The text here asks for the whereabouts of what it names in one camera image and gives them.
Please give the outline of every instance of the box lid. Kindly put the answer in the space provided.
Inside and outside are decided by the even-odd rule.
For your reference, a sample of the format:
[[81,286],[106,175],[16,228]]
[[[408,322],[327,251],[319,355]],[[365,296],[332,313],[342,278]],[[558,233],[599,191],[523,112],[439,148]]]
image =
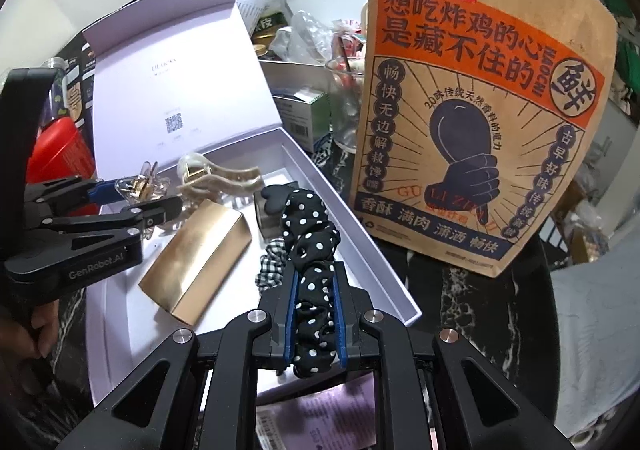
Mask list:
[[84,31],[104,179],[281,125],[235,0],[138,0]]

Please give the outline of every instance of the clear glass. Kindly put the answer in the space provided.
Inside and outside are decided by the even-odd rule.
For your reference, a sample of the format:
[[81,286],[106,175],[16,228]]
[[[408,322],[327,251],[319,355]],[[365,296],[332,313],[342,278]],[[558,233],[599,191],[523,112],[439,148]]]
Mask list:
[[[349,58],[349,61],[353,64],[356,58]],[[347,70],[343,58],[334,58],[326,62],[324,67],[334,78],[329,91],[334,142],[343,150],[354,154],[362,106],[364,73]]]

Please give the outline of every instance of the paper bag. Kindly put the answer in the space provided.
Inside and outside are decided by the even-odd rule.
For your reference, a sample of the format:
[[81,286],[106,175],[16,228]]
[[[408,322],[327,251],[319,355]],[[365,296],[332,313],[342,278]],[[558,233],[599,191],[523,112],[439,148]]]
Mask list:
[[369,0],[356,215],[498,276],[574,177],[615,53],[598,0]]

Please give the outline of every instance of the gray cloth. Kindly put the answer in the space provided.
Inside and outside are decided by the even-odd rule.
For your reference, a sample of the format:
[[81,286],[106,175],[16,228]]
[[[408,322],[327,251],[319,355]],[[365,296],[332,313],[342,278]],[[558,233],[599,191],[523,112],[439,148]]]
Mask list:
[[560,333],[556,426],[571,436],[640,385],[640,230],[551,280]]

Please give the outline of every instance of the black scrunchie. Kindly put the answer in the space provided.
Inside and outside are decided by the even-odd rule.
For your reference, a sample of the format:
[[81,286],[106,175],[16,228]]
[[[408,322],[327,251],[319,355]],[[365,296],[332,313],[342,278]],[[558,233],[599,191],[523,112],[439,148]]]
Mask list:
[[280,227],[299,275],[293,370],[308,378],[329,370],[335,357],[334,253],[340,233],[320,197],[304,189],[290,192]]

